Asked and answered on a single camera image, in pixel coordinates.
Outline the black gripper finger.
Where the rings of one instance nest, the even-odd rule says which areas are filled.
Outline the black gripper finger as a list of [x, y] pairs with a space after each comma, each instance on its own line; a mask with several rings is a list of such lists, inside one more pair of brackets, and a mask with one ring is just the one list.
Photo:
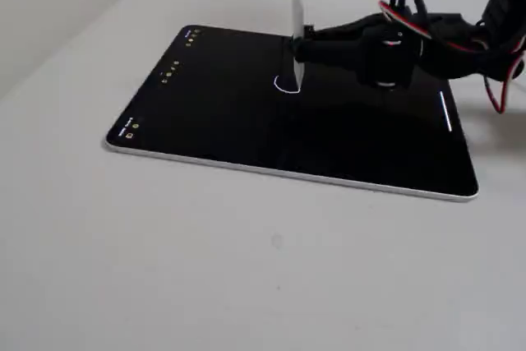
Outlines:
[[304, 39], [315, 40], [356, 40], [362, 37], [365, 30], [376, 28], [385, 23], [381, 13], [365, 16], [357, 21], [316, 30], [313, 25], [304, 26]]
[[293, 57], [300, 63], [337, 67], [351, 72], [364, 68], [363, 51], [358, 43], [346, 40], [295, 39]]

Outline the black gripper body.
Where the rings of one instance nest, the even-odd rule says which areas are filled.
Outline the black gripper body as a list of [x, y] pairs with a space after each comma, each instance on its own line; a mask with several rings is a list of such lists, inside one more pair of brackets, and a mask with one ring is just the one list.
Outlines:
[[408, 8], [399, 9], [387, 3], [379, 7], [385, 23], [365, 30], [359, 39], [364, 68], [356, 72], [357, 78], [379, 90], [407, 88], [430, 34], [411, 21], [413, 14]]

